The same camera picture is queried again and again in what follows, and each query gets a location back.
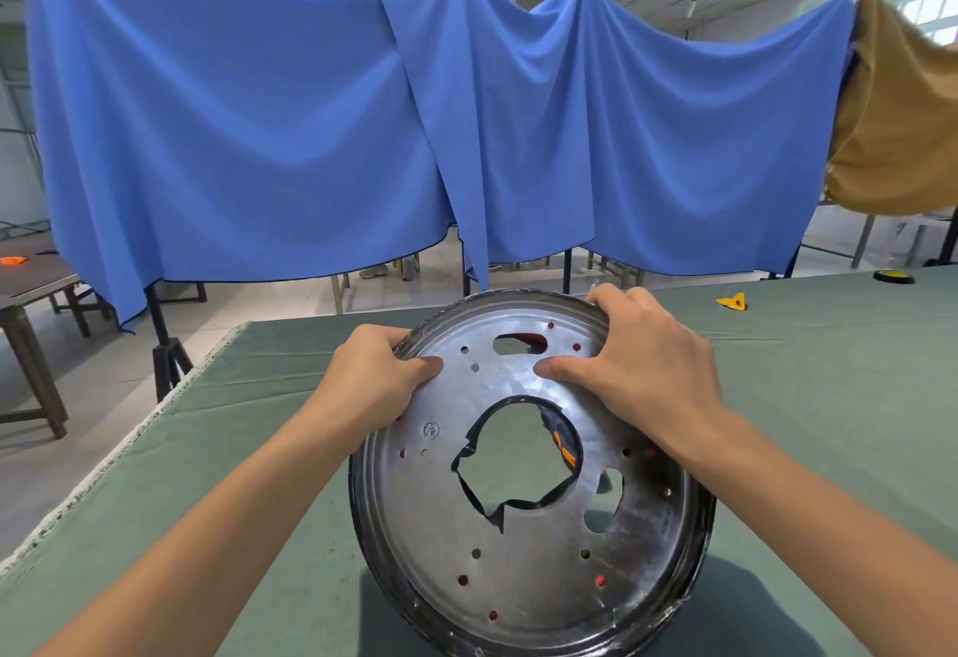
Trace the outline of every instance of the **yellow tape measure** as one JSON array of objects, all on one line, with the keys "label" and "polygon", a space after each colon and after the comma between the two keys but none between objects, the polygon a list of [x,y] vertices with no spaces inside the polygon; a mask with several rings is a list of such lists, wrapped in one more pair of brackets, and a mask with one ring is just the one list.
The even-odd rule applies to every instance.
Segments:
[{"label": "yellow tape measure", "polygon": [[904,271],[895,271],[893,269],[881,269],[875,272],[872,278],[886,283],[915,283],[915,276],[906,274]]}]

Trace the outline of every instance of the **draped fabric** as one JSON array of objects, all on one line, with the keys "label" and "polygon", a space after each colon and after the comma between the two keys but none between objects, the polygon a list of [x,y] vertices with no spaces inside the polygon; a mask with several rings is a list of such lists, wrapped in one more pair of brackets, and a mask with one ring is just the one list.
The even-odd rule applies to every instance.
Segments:
[{"label": "draped fabric", "polygon": [[329,276],[459,226],[664,274],[782,272],[853,21],[747,45],[612,0],[28,0],[59,251],[126,320],[152,281]]},{"label": "draped fabric", "polygon": [[884,0],[860,0],[856,18],[826,193],[863,214],[958,206],[958,45],[930,42]]}]

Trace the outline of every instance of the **hand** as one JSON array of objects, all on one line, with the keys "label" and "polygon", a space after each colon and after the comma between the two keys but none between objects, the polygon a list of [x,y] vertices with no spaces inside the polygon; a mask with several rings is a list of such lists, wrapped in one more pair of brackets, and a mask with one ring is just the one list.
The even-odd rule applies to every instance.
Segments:
[{"label": "hand", "polygon": [[409,333],[393,326],[360,324],[336,348],[323,381],[304,412],[345,419],[358,438],[394,421],[413,391],[443,369],[438,357],[400,360],[393,348]]},{"label": "hand", "polygon": [[603,284],[588,300],[608,315],[605,347],[593,358],[541,360],[535,373],[592,391],[681,460],[690,453],[693,437],[725,413],[712,346],[679,324],[645,289],[626,294]]}]

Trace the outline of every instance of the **metal wheel rim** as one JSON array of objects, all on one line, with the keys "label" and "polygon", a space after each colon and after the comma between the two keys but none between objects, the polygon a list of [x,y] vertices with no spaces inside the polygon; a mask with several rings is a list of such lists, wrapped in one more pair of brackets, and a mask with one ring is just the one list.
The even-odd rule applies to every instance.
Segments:
[{"label": "metal wheel rim", "polygon": [[[387,600],[446,654],[635,654],[688,598],[708,547],[715,498],[657,449],[646,457],[654,444],[597,398],[534,377],[538,356],[492,352],[491,335],[508,330],[545,336],[543,357],[594,356],[605,343],[607,320],[598,307],[572,297],[497,290],[460,300],[411,332],[398,356],[437,354],[446,367],[417,392],[400,421],[371,434],[350,458],[360,547]],[[474,391],[482,394],[473,397]],[[530,395],[555,403],[575,426],[581,464],[549,506],[506,506],[499,532],[469,503],[446,463],[484,412],[474,412],[476,402]],[[450,397],[462,407],[445,406]],[[434,455],[429,461],[416,457],[425,446]],[[397,457],[400,451],[410,457]],[[585,533],[576,513],[602,469],[613,466],[626,480],[613,526]],[[431,535],[424,536],[424,524]],[[535,541],[546,532],[561,539]],[[473,558],[474,549],[482,558]],[[515,575],[520,568],[524,577]],[[468,588],[457,583],[461,576]]]}]

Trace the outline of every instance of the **left hand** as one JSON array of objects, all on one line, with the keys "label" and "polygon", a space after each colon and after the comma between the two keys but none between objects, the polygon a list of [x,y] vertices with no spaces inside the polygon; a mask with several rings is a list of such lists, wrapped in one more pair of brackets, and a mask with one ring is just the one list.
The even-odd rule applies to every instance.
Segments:
[{"label": "left hand", "polygon": [[409,406],[413,391],[443,370],[438,357],[397,359],[393,348],[409,333],[360,324],[336,348],[319,387],[303,407],[336,418],[358,438],[388,425]]}]

